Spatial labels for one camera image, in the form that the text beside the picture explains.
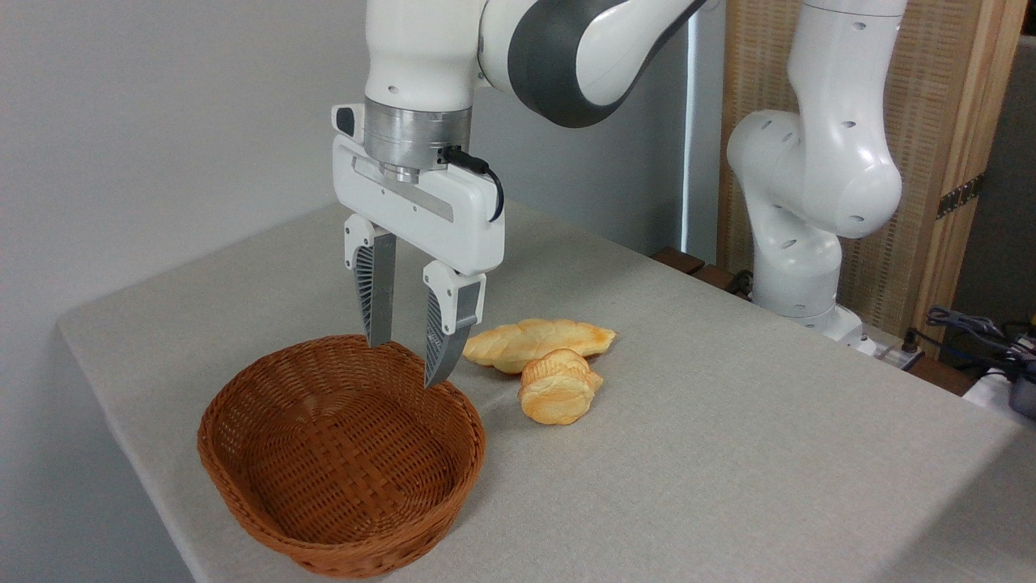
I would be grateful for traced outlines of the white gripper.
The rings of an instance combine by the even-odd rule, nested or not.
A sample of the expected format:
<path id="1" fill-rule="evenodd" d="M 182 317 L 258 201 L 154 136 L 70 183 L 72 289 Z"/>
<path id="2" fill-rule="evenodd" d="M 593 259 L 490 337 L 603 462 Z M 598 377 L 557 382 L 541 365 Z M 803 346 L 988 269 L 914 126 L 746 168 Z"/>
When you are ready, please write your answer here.
<path id="1" fill-rule="evenodd" d="M 491 178 L 455 164 L 397 181 L 363 147 L 362 104 L 337 104 L 333 187 L 351 209 L 344 223 L 345 266 L 358 291 L 370 347 L 388 343 L 397 236 L 437 259 L 424 269 L 429 288 L 425 386 L 445 381 L 482 321 L 487 273 L 503 261 L 506 215 Z"/>

